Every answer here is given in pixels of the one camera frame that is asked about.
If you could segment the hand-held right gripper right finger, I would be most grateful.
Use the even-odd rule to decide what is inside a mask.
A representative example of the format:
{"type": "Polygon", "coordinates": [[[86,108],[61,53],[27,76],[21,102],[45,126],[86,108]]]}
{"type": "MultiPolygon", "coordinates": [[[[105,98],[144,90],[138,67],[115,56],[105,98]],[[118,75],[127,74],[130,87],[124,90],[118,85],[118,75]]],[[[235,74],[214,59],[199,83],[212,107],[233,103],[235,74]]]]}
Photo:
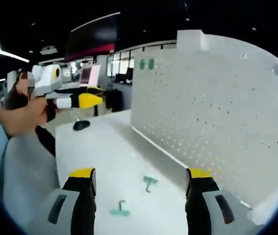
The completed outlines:
{"type": "Polygon", "coordinates": [[[202,169],[186,170],[185,212],[190,235],[256,235],[261,230],[241,201],[202,169]]]}

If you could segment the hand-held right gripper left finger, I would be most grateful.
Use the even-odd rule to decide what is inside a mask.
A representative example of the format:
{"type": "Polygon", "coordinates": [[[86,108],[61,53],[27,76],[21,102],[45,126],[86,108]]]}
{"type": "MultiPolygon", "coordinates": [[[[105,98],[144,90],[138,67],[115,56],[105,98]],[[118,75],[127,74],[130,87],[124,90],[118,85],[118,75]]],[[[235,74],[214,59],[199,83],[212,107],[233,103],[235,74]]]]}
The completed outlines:
{"type": "Polygon", "coordinates": [[[96,170],[73,171],[55,189],[34,218],[36,235],[93,235],[96,213],[96,170]]]}

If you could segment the person's left hand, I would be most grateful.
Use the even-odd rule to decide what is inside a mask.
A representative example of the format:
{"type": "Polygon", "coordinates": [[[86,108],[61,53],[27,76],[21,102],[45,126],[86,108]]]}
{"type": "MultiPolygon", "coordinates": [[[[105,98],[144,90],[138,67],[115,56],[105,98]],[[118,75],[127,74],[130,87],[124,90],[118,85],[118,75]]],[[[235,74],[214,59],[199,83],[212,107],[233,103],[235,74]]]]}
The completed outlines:
{"type": "Polygon", "coordinates": [[[31,127],[47,123],[47,100],[44,97],[35,97],[26,108],[26,115],[31,127]]]}

